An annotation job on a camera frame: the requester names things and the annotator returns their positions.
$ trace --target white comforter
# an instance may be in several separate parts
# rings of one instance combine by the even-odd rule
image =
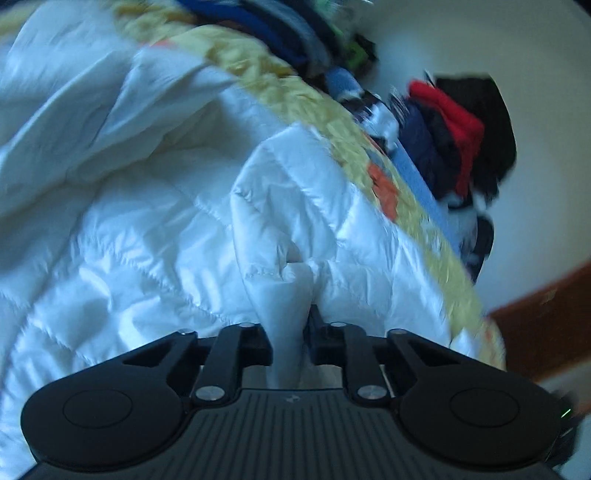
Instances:
[[[41,7],[0,64],[0,478],[44,384],[164,336],[260,322],[298,384],[312,303],[370,335],[450,342],[412,240],[225,73],[119,38],[107,11]]]

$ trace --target red cloth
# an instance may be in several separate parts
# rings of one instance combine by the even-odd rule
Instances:
[[[369,162],[368,173],[374,181],[372,190],[379,200],[384,215],[395,222],[398,216],[396,210],[396,207],[398,206],[398,189],[394,186],[392,180],[390,180],[375,163]]]
[[[441,113],[456,142],[462,159],[462,166],[456,183],[456,193],[461,197],[467,196],[472,164],[480,151],[480,144],[484,136],[484,124],[441,90],[428,83],[415,80],[409,85],[408,93],[410,98],[418,100]]]

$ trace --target brown wood trim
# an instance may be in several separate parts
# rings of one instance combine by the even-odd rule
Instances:
[[[545,378],[591,357],[591,262],[490,317],[510,371]]]

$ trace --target round pad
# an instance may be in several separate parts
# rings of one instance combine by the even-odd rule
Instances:
[[[103,429],[125,420],[132,405],[131,399],[117,390],[87,390],[66,401],[64,415],[79,427]]]
[[[560,406],[518,375],[478,365],[428,368],[402,398],[400,419],[447,461],[511,469],[542,459],[560,430]]]
[[[104,471],[159,449],[182,417],[180,398],[154,369],[107,362],[36,392],[21,425],[38,461]]]
[[[453,396],[454,415],[475,427],[502,427],[515,420],[519,404],[508,394],[489,388],[470,388]]]

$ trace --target metal screw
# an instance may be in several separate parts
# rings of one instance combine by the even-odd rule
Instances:
[[[225,394],[226,392],[224,392],[223,388],[215,385],[198,388],[195,392],[195,396],[203,401],[216,401],[222,398]]]
[[[357,390],[357,395],[365,400],[379,400],[388,395],[388,390],[379,385],[364,385]]]

